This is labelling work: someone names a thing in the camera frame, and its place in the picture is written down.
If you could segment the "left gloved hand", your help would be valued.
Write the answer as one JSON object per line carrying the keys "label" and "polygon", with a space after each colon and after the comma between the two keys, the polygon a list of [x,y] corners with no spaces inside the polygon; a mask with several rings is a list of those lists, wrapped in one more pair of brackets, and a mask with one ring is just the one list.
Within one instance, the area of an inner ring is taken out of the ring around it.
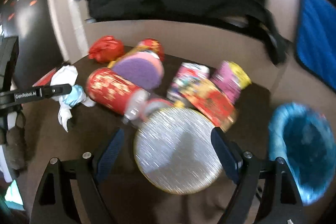
{"label": "left gloved hand", "polygon": [[26,167],[25,124],[26,118],[21,111],[1,117],[1,145],[5,146],[6,164],[13,170]]}

